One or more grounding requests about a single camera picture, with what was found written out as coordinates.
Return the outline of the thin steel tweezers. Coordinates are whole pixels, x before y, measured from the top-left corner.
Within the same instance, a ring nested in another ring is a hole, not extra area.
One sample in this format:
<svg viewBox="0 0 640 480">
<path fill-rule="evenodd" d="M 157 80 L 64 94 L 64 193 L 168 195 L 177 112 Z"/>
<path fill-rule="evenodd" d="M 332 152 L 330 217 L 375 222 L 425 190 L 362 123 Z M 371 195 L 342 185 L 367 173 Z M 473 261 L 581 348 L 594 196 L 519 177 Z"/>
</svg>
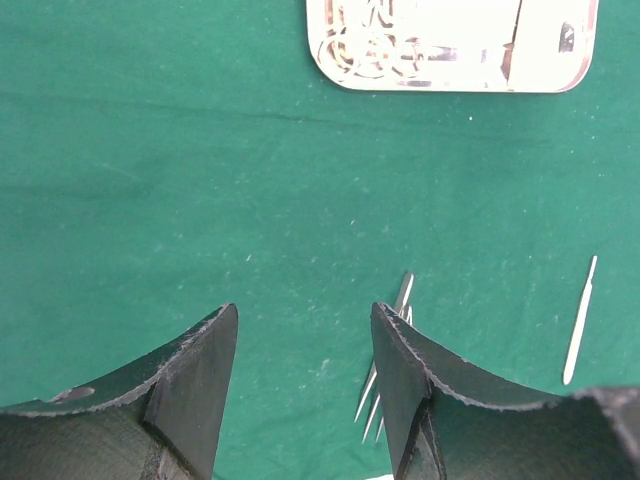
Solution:
<svg viewBox="0 0 640 480">
<path fill-rule="evenodd" d="M 365 381 L 364 387 L 363 387 L 362 392 L 361 392 L 360 397 L 359 397 L 359 403 L 358 403 L 358 406 L 357 406 L 357 409 L 356 409 L 356 414 L 354 416 L 354 421 L 355 422 L 358 421 L 358 419 L 359 419 L 359 417 L 361 415 L 361 412 L 362 412 L 362 410 L 363 410 L 363 408 L 365 406 L 365 401 L 367 400 L 367 398 L 368 398 L 368 396 L 369 396 L 369 394 L 370 394 L 370 392 L 371 392 L 371 390 L 373 388 L 373 385 L 374 385 L 374 382 L 375 382 L 376 378 L 377 378 L 377 369 L 376 369 L 375 361 L 372 361 L 370 369 L 369 369 L 369 373 L 367 375 L 367 379 Z"/>
<path fill-rule="evenodd" d="M 378 412 L 379 404 L 380 404 L 380 395 L 377 394 L 375 396 L 375 399 L 373 401 L 372 407 L 371 407 L 370 412 L 369 412 L 369 416 L 368 416 L 366 424 L 365 424 L 363 437 L 362 437 L 362 442 L 361 442 L 362 444 L 365 443 L 365 441 L 366 441 L 366 439 L 367 439 L 367 437 L 369 435 L 369 432 L 371 430 L 371 427 L 372 427 L 372 425 L 374 423 L 374 420 L 376 419 L 376 415 L 377 415 L 377 412 Z"/>
</svg>

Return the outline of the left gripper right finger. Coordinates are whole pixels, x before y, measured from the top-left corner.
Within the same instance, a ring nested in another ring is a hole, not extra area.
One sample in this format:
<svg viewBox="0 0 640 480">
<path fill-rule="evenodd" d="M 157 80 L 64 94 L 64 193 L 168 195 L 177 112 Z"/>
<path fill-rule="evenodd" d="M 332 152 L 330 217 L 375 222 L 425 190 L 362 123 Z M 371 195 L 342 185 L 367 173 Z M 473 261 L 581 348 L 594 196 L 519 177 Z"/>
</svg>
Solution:
<svg viewBox="0 0 640 480">
<path fill-rule="evenodd" d="M 638 388 L 531 389 L 462 359 L 382 303 L 371 333 L 394 478 L 638 478 Z"/>
</svg>

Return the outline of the broad steel tweezers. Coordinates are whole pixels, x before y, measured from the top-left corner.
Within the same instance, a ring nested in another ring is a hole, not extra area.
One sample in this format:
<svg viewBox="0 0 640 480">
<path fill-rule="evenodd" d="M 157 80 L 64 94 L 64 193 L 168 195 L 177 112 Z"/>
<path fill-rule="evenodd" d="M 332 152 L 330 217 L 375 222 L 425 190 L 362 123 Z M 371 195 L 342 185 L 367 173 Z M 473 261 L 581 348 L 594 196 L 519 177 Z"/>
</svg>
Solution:
<svg viewBox="0 0 640 480">
<path fill-rule="evenodd" d="M 410 273 L 410 272 L 405 273 L 398 296 L 396 298 L 396 302 L 395 302 L 395 307 L 396 307 L 395 311 L 409 325 L 413 325 L 413 307 L 409 303 L 409 298 L 413 288 L 414 280 L 415 280 L 415 275 L 413 273 Z M 377 408 L 379 407 L 379 404 L 380 404 L 380 395 L 378 394 L 374 402 L 374 407 L 376 407 L 376 409 L 372 409 L 372 412 L 370 414 L 370 417 L 371 417 L 370 419 L 372 421 L 376 417 L 376 411 L 377 411 Z M 384 417 L 381 414 L 381 419 L 379 421 L 379 426 L 378 426 L 378 430 L 375 437 L 376 443 L 379 440 L 383 426 L 384 426 Z"/>
</svg>

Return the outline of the stainless steel instrument tray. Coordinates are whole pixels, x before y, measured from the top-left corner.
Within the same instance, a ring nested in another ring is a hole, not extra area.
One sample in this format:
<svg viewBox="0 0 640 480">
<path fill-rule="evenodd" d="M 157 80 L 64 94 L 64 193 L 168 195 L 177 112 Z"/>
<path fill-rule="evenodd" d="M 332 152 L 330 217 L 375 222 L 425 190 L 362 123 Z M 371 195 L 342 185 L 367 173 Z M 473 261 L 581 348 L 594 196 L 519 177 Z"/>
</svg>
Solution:
<svg viewBox="0 0 640 480">
<path fill-rule="evenodd" d="M 560 93 L 590 67 L 596 1 L 311 0 L 310 53 L 359 91 Z"/>
</svg>

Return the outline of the steel ring-handled scissors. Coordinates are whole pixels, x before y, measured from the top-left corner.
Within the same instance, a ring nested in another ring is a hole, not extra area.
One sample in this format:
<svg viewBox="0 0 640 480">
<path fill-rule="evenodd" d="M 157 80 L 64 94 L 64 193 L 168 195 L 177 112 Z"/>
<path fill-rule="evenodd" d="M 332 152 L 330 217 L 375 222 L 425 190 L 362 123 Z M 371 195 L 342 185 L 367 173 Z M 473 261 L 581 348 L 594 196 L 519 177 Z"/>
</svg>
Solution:
<svg viewBox="0 0 640 480">
<path fill-rule="evenodd" d="M 382 78 L 391 67 L 395 40 L 391 1 L 325 1 L 325 37 L 316 59 L 329 78 Z"/>
</svg>

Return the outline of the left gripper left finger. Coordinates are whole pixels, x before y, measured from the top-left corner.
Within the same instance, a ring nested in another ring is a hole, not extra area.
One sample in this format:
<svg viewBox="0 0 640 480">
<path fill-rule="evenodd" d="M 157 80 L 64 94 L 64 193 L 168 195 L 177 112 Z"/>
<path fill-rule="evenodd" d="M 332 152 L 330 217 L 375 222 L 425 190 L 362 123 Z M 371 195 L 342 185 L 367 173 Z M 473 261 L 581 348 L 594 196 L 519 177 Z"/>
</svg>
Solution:
<svg viewBox="0 0 640 480">
<path fill-rule="evenodd" d="M 2 478 L 211 478 L 237 334 L 225 304 L 102 377 L 3 407 Z"/>
</svg>

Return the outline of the dark green surgical cloth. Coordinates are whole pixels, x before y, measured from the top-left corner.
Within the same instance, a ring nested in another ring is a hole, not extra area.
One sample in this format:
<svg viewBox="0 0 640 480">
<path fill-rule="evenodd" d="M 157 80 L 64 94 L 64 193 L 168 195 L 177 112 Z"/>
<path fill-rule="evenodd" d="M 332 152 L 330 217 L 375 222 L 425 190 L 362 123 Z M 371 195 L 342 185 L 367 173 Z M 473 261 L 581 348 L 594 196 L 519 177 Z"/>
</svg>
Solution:
<svg viewBox="0 0 640 480">
<path fill-rule="evenodd" d="M 327 80 L 301 1 L 1 5 L 1 401 L 47 400 L 234 303 L 215 475 L 364 479 L 369 315 L 564 394 L 639 381 L 639 5 L 557 95 Z"/>
</svg>

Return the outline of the steel scalpel handle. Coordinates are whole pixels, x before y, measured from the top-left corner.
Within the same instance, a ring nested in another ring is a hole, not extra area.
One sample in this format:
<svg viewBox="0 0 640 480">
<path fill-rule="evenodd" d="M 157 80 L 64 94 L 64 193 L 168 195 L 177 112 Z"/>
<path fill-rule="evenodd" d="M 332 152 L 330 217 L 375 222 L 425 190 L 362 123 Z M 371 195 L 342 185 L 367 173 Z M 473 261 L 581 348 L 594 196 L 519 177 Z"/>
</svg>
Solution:
<svg viewBox="0 0 640 480">
<path fill-rule="evenodd" d="M 591 259 L 589 271 L 585 280 L 584 288 L 581 293 L 574 327 L 572 330 L 571 338 L 568 345 L 565 364 L 562 372 L 562 383 L 564 386 L 568 386 L 573 379 L 576 364 L 579 356 L 580 346 L 584 334 L 586 325 L 586 319 L 591 302 L 593 292 L 593 279 L 598 262 L 598 256 L 594 255 Z"/>
</svg>

